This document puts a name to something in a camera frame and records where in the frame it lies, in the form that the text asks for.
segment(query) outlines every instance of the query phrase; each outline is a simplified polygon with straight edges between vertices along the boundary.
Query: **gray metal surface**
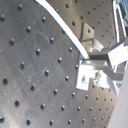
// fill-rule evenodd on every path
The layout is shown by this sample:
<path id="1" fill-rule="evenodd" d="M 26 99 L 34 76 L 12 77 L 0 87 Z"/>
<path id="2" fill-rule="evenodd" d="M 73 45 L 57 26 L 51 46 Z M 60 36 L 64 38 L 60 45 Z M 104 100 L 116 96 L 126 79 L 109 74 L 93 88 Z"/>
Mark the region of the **gray metal surface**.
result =
<path id="1" fill-rule="evenodd" d="M 105 47 L 116 43 L 112 1 L 48 2 L 78 38 L 87 22 Z M 105 127 L 116 95 L 92 83 L 75 88 L 78 51 L 49 13 L 33 0 L 1 0 L 0 17 L 0 128 Z"/>

